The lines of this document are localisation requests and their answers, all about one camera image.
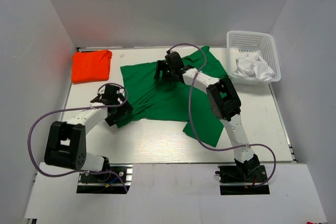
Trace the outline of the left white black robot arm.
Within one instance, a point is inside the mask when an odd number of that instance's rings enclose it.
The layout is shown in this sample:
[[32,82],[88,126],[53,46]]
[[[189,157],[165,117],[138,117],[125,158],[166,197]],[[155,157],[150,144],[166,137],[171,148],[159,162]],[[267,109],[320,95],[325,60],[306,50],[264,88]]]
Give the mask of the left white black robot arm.
[[50,126],[44,161],[48,165],[72,170],[87,170],[101,182],[110,178],[108,158],[87,152],[86,135],[100,122],[113,126],[133,107],[127,101],[123,87],[108,83],[99,88],[90,101],[91,107],[66,122]]

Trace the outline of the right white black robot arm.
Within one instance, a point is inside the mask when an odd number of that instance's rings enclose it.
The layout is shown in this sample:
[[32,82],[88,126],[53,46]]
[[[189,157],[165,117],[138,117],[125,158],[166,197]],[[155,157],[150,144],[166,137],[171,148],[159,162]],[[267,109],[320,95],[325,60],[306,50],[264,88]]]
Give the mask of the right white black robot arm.
[[256,177],[260,161],[249,146],[241,121],[241,101],[229,77],[211,77],[191,65],[185,65],[177,52],[167,52],[156,63],[154,79],[180,82],[207,94],[212,113],[227,132],[234,151],[238,177],[247,182]]

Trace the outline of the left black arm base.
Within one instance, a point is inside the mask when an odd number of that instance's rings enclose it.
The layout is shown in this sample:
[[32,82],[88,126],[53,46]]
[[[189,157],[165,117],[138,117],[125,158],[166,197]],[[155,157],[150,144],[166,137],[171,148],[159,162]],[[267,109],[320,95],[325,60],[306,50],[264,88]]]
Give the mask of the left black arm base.
[[88,172],[80,173],[77,184],[77,194],[123,195],[130,189],[132,182],[133,165],[110,165],[115,174],[93,175]]

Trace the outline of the green polo shirt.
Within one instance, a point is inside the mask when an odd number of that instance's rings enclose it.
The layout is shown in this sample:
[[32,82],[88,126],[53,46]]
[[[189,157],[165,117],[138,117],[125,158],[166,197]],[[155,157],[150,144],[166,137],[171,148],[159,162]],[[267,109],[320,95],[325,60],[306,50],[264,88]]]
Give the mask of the green polo shirt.
[[183,131],[187,136],[198,135],[205,144],[217,145],[224,127],[212,113],[205,93],[180,82],[155,81],[156,62],[120,69],[133,111],[117,127],[141,119],[186,122]]

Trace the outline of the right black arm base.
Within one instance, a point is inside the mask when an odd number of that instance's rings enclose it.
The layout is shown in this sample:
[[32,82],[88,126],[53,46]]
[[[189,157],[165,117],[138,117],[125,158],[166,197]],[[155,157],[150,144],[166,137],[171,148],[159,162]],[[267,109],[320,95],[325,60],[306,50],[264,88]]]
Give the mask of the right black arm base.
[[219,178],[219,188],[222,196],[270,194],[269,185],[265,182],[268,177],[264,165],[253,171],[247,178],[244,178],[239,173],[238,167],[234,165],[219,166],[215,175]]

